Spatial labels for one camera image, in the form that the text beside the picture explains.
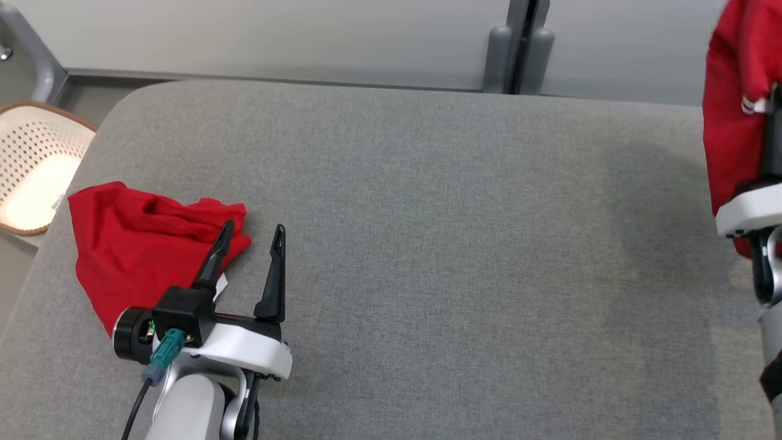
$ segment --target teal connector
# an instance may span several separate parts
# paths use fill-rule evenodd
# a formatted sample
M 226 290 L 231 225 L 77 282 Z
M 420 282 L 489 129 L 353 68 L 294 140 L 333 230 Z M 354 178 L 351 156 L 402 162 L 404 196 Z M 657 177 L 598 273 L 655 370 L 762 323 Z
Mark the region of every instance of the teal connector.
M 185 347 L 185 332 L 179 329 L 170 329 L 163 336 L 160 345 L 149 357 L 149 365 L 142 373 L 142 380 L 150 379 L 152 386 L 156 387 L 166 375 L 168 366 L 179 356 Z

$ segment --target gray table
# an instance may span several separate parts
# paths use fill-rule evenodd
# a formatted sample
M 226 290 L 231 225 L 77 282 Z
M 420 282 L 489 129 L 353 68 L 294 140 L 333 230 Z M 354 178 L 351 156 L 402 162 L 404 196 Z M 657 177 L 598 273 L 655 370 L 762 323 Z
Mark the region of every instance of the gray table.
M 113 110 L 69 193 L 113 180 L 246 204 L 223 312 L 251 314 L 285 224 L 294 365 L 263 438 L 771 438 L 697 108 L 171 83 Z M 2 438 L 120 437 L 141 367 L 76 257 L 61 209 L 0 345 Z

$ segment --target laundry basket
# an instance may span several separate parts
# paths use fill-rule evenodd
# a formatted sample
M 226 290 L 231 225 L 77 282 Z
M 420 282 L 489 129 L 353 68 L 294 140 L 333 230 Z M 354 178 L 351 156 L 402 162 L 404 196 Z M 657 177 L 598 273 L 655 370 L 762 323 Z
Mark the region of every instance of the laundry basket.
M 0 230 L 23 240 L 46 232 L 95 130 L 42 103 L 0 108 Z

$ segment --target robotic arm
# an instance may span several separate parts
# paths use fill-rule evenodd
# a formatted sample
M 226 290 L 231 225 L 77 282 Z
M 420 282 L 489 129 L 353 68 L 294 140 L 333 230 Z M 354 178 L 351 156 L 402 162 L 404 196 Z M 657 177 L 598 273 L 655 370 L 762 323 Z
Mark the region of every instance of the robotic arm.
M 122 359 L 147 366 L 145 387 L 131 419 L 151 384 L 163 383 L 147 440 L 244 440 L 256 411 L 261 380 L 286 380 L 292 366 L 282 341 L 285 320 L 285 227 L 278 225 L 271 245 L 271 265 L 254 317 L 214 311 L 213 299 L 223 258 L 228 253 L 233 221 L 225 223 L 192 285 L 171 287 L 152 309 L 129 308 L 114 326 L 114 352 Z M 170 330 L 183 334 L 182 346 L 165 370 L 156 370 L 155 357 Z M 206 376 L 234 377 L 238 389 Z
M 760 383 L 771 402 L 777 438 L 782 440 L 782 91 L 772 88 L 766 138 L 756 182 L 717 212 L 717 232 L 749 240 L 755 294 L 765 308 L 760 318 L 766 368 Z

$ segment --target crumpled red fabric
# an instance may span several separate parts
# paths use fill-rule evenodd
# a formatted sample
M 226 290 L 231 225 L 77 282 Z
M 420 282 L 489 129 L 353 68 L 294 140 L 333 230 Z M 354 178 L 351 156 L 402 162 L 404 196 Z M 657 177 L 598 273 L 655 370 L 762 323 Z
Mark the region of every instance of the crumpled red fabric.
M 68 197 L 79 255 L 76 277 L 103 328 L 128 307 L 153 307 L 170 286 L 189 287 L 223 224 L 234 235 L 223 270 L 250 245 L 244 204 L 176 200 L 111 182 Z
M 766 117 L 747 110 L 782 79 L 780 29 L 781 0 L 730 0 L 709 43 L 703 143 L 714 215 L 740 182 L 758 177 Z M 749 256 L 745 239 L 734 244 Z

